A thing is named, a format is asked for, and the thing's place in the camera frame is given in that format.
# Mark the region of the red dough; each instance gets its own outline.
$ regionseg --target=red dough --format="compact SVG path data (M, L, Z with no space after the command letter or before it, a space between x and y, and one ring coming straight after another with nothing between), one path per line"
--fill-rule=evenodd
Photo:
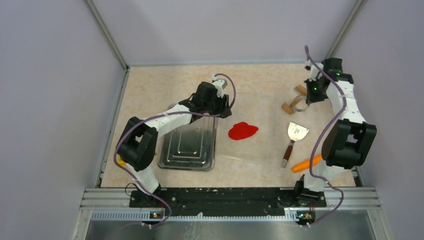
M253 136L259 130L258 127L247 124L247 122L239 122L228 131L228 137L233 140L247 139Z

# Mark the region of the wooden table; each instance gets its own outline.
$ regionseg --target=wooden table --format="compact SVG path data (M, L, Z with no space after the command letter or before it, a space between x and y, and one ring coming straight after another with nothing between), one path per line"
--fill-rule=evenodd
M309 158L312 147L333 116L329 100L312 104L305 112L287 115L280 106L291 101L297 93L293 88L303 84L309 76L303 64L252 64L252 65L193 65L132 67L120 107L104 171L102 187L124 187L132 178L114 165L113 152L128 119L157 115L196 91L202 81L210 82L212 75L225 73L235 82L237 92L272 95L276 99L275 154L269 164L215 157L215 166L209 172L161 169L158 155L153 160L153 171L162 187L293 187L306 173L293 173L291 167ZM231 86L225 89L230 93ZM281 168L284 151L290 142L287 135L289 122L310 128L302 141L295 144L286 168ZM156 153L161 152L158 144ZM334 186L353 187L351 171L345 171L332 181Z

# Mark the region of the white wall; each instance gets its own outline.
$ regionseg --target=white wall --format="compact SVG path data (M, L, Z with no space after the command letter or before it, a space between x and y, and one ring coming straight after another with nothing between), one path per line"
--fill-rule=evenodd
M94 0L129 65L323 59L355 0Z
M336 57L355 81L377 137L361 168L376 186L396 239L422 239L424 1L372 0Z
M0 239L71 237L122 78L82 0L0 1Z

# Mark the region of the yellow object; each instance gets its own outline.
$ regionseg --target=yellow object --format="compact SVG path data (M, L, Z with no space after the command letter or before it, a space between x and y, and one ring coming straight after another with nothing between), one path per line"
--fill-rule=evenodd
M127 164L124 162L124 160L122 160L121 156L117 155L117 156L116 156L116 158L117 158L116 160L118 161L118 164L119 164L119 165L124 166L124 167L127 165Z
M321 161L321 159L323 159L321 154L314 156L313 160L312 160L312 166L317 165ZM309 168L309 162L310 162L310 160L306 159L304 162L301 162L301 163L295 165L294 167L292 167L291 170L293 171L293 173L297 173L297 172L300 172L302 170L305 170L305 169Z

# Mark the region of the orange rolling pin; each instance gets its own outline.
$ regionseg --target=orange rolling pin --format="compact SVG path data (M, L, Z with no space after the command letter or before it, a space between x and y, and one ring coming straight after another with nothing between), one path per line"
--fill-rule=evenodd
M317 165L321 161L321 159L323 159L321 154L314 156L313 160L312 160L312 166ZM301 163L295 165L294 167L292 167L291 170L293 171L293 173L297 173L297 172L300 172L302 170L308 169L309 168L309 162L310 162L310 159L306 159L304 162L301 162Z

